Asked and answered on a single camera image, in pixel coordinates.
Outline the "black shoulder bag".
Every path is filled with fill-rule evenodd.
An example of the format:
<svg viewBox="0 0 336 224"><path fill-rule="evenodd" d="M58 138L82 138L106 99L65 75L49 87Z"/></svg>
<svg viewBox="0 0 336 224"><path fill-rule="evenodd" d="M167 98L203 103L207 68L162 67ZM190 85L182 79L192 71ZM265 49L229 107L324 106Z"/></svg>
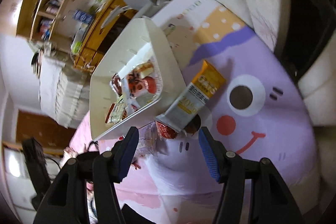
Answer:
<svg viewBox="0 0 336 224"><path fill-rule="evenodd" d="M93 162L100 155L98 141L91 141L85 152L78 154L81 175L89 182L93 182Z"/></svg>

